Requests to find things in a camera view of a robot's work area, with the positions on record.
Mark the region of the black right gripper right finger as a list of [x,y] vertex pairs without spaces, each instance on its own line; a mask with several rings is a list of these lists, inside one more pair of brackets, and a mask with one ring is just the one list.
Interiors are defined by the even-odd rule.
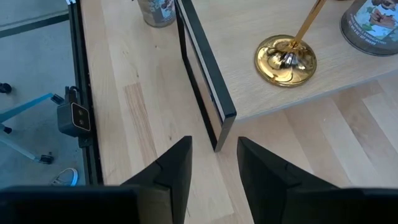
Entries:
[[306,223],[307,203],[289,192],[337,189],[247,137],[238,138],[237,159],[254,223]]

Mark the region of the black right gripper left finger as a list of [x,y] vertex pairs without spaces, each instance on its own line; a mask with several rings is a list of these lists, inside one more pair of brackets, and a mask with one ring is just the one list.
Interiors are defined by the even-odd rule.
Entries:
[[136,195],[134,223],[184,223],[192,179],[192,137],[184,136],[123,183]]

